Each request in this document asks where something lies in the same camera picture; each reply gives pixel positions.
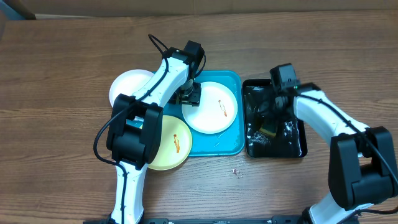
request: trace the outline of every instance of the black wire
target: black wire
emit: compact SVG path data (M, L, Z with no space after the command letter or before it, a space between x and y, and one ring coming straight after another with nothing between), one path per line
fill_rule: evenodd
M203 62L203 65L202 65L201 69L199 70L199 72L196 73L195 78L198 77L201 74L201 72L203 71L203 69L204 69L204 67L206 65L206 54L203 54L203 56L205 58L205 61Z
M104 131L106 130L106 128L118 117L120 116L122 113L125 113L127 111L130 111L134 105L140 101L142 101L144 98L146 98L147 96L150 95L150 93L152 93L152 91L154 91L154 89L161 83L161 81L165 78L166 74L169 72L169 61L167 60L166 57L164 57L164 53L162 51L162 49L160 49L160 47L156 44L156 42L153 40L155 39L156 41L158 41L158 43L160 43L163 47L166 48L166 50L168 50L168 48L155 36L153 36L152 34L148 34L148 37L150 39L150 41L155 45L155 47L159 50L159 52L162 54L162 58L165 60L166 63L166 69L164 70L163 75L161 76L161 78L155 83L155 85L149 89L148 91L145 92L145 94L140 97L139 99L137 99L134 103L130 104L128 107L124 108L122 111L118 112L115 116L113 116L111 119L109 119L108 122L106 122L104 124L104 126L100 129L100 131L98 131L98 134L96 135L95 139L94 139L94 145L93 145L93 150L94 150L94 154L97 157L97 159L99 159L102 162L105 162L107 164L111 164L114 166L119 167L122 171L123 171L123 190L122 190L122 200L121 200L121 208L120 210L122 211L122 224L124 224L124 196L126 194L126 186L127 186L127 175L128 173L126 172L126 169L119 164L118 162L113 162L107 159L102 158L99 154L98 154L98 141L100 140L101 135L104 133Z
M320 104L325 105L327 108L329 108L330 110L332 110L332 112L334 112L334 114L336 114L344 123L347 124L348 127L350 127L353 131L355 131L356 133L358 133L359 136L361 136L361 138L363 138L363 140L365 140L366 144L368 146L371 147L372 152L376 155L376 157L383 163L383 165L387 168L387 170L390 172L392 179L394 180L394 182L398 185L398 179L396 177L396 175L394 174L394 172L392 171L391 167L388 165L387 161L383 158L383 156L380 154L380 152L378 151L378 149L376 149L376 147L374 146L374 144L365 136L364 133L362 133L362 131L360 131L358 128L356 128L353 124L351 124L350 121L348 121L339 111L336 110L336 108L334 108L332 105L325 103L322 99L317 99L314 98L312 96L307 96L307 95L302 95L302 94L297 94L297 95L282 95L282 96L299 96L302 98L307 98L313 101L316 101ZM387 211L379 211L379 210L373 210L373 209L358 209L356 211L354 211L353 213L349 214L346 218L342 219L342 221L338 222L337 224L343 224L344 222L347 222L348 220L350 220L351 218L353 218L355 215L359 214L359 213L375 213L375 214L380 214L380 215L391 215L391 214L395 214L398 212L398 207L396 207L395 209L392 210L387 210Z

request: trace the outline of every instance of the orange food scrap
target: orange food scrap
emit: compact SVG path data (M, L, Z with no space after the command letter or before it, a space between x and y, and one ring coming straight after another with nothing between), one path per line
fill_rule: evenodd
M226 110L225 110L225 106L224 106L223 103L221 103L221 100L218 100L218 104L220 104L220 108L224 111L224 116L227 117L227 115L226 115Z
M174 144L177 149L177 153L180 153L180 140L178 140L178 136L174 134Z

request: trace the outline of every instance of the white plate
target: white plate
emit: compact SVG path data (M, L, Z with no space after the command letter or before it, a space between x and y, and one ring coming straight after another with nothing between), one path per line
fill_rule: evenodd
M118 76L112 83L109 91L109 101L113 107L113 102L119 94L131 96L134 92L144 87L154 74L147 70L134 69L126 71Z
M205 134L227 129L237 112L238 103L232 91L216 82L201 83L199 106L182 105L182 114L188 125Z

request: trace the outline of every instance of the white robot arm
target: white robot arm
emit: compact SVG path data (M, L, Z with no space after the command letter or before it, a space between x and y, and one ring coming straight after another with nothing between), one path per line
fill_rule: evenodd
M356 210L397 195L393 175L398 171L389 131L383 127L370 128L354 120L314 84L301 85L291 64L273 68L270 73L277 94L273 110L283 113L292 107L294 115L309 124L330 146L330 192L320 203L303 212L301 223L336 224ZM368 139L393 173L374 155ZM371 157L372 163L360 166L362 156Z
M162 82L155 88L155 90L146 98L142 100L147 104L156 103L160 107L164 107L171 99L172 95L182 86L188 79L189 67L183 61L176 58L168 58L169 73L162 80ZM147 90L152 88L157 83L166 70L165 60L162 60L162 65L155 73L155 75L148 81L148 83L137 92L133 93L136 98L143 96ZM127 185L126 193L124 195L124 223L136 224L141 220L144 214L144 207L142 205L142 193L144 190L144 180L148 165L145 164L141 170L128 162L121 161L120 164L126 169ZM121 215L121 199L123 191L123 171L116 167L117 187L116 187L116 202L111 218L115 223L122 223Z
M322 99L325 103L328 103L336 110L338 110L347 120L357 127L360 131L364 132L368 126L360 123L346 113L341 111L336 105L334 105L321 90L310 90L302 93L306 96L311 96L316 99ZM319 104L316 101L301 96L294 98L294 115L298 119L309 124L317 134L319 134L323 140L325 140L330 146L330 141L333 136L339 134L355 134L355 132L347 127L337 115L332 112L323 104ZM350 213L357 209L368 208L372 203L365 203L364 205L358 205L356 208L346 211L341 208L333 199L329 192L327 196L322 199L318 204L313 205L309 210L309 215L313 224L336 224Z
M159 149L163 107L168 102L193 106L200 103L200 84L193 82L204 56L200 44L189 41L184 50L170 48L163 56L158 71L144 87L132 96L119 95L114 102L112 117L129 105L135 107L109 126L107 148L127 173L125 177L116 166L116 202L110 217L113 223L136 224L142 219L144 179L147 166ZM142 129L128 125L127 119L143 120Z

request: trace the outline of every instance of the wooden table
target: wooden table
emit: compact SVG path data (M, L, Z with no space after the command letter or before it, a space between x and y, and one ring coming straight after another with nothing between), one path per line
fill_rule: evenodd
M112 211L115 168L95 158L92 143L111 114L112 81L160 65L148 33L179 48L199 42L207 70L234 70L242 80L268 78L270 68L291 62L348 114L385 126L398 150L397 11L13 21L0 42L0 222L81 223ZM301 213L328 192L329 148L308 126L306 134L304 159L243 151L149 170L146 217ZM100 153L109 157L104 142ZM242 178L231 171L237 165ZM394 215L361 220L398 223Z

